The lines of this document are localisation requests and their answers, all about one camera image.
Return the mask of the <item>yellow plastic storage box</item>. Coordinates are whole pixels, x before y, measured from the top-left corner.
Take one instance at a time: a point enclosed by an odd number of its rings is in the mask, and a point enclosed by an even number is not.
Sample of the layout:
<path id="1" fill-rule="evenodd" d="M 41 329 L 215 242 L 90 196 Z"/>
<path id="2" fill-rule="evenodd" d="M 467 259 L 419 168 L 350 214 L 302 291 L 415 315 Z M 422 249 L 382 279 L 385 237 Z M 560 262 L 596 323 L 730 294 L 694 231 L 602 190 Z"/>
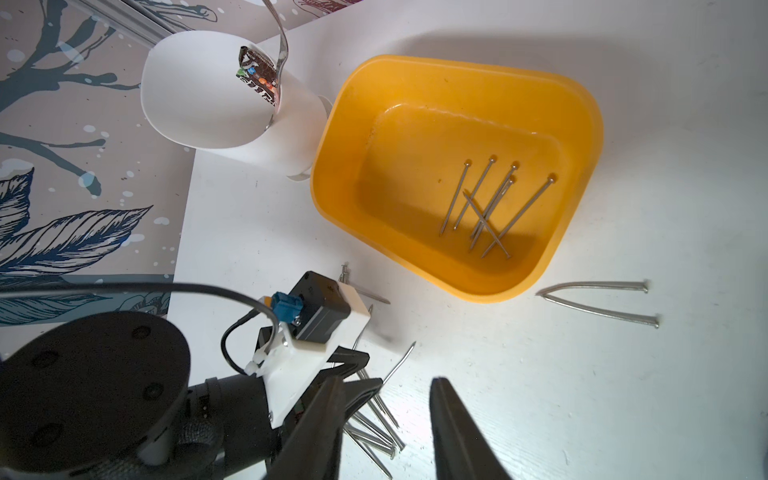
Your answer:
<path id="1" fill-rule="evenodd" d="M 382 55 L 343 84 L 311 194 L 323 217 L 413 273 L 498 303 L 546 270 L 602 145 L 598 104 L 572 79 Z"/>

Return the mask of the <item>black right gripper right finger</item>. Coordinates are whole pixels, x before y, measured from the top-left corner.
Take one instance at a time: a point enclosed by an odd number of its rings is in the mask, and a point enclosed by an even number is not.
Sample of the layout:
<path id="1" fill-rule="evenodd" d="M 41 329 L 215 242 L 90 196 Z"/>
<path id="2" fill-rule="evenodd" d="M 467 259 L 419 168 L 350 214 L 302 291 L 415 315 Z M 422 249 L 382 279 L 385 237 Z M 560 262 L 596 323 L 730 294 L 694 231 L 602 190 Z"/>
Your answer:
<path id="1" fill-rule="evenodd" d="M 447 378 L 434 378 L 429 408 L 437 479 L 512 479 Z"/>

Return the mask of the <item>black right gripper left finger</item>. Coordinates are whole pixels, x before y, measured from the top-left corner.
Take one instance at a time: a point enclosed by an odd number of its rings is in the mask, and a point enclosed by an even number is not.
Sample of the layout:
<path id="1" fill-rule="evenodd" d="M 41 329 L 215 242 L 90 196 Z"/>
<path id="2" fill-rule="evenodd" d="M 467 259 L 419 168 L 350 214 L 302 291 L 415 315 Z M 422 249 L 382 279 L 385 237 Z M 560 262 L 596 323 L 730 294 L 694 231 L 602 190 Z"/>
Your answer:
<path id="1" fill-rule="evenodd" d="M 345 400 L 344 382 L 325 380 L 265 479 L 338 479 Z"/>

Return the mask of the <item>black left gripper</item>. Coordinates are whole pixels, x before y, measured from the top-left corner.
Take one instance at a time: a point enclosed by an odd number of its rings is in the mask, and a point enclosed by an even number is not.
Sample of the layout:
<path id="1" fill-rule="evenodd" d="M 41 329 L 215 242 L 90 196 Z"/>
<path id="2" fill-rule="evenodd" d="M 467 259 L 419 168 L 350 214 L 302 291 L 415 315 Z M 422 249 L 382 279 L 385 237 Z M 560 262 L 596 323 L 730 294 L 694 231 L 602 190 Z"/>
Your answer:
<path id="1" fill-rule="evenodd" d="M 323 375 L 347 378 L 368 365 L 370 355 L 349 349 L 370 320 L 370 313 L 358 293 L 342 293 L 351 313 L 341 321 L 325 344 L 295 340 L 284 327 L 278 330 L 277 345 L 270 350 L 257 376 L 263 380 L 270 425 L 277 429 L 326 363 L 333 367 Z M 344 382 L 344 418 L 349 420 L 379 393 L 381 378 Z"/>

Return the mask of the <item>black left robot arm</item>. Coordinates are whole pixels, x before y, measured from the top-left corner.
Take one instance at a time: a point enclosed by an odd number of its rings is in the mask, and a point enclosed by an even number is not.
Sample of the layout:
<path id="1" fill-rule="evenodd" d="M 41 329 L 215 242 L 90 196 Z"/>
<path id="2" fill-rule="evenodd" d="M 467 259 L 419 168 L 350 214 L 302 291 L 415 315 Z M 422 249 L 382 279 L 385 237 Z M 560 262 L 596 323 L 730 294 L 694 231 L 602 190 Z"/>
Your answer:
<path id="1" fill-rule="evenodd" d="M 354 379 L 369 360 L 350 348 L 369 318 L 360 302 L 341 296 L 325 340 L 305 342 L 256 299 L 181 291 L 267 317 L 254 364 L 191 384 L 182 332 L 141 311 L 52 329 L 1 364 L 3 478 L 224 479 L 258 464 L 271 477 L 337 477 L 343 427 L 382 387 Z"/>

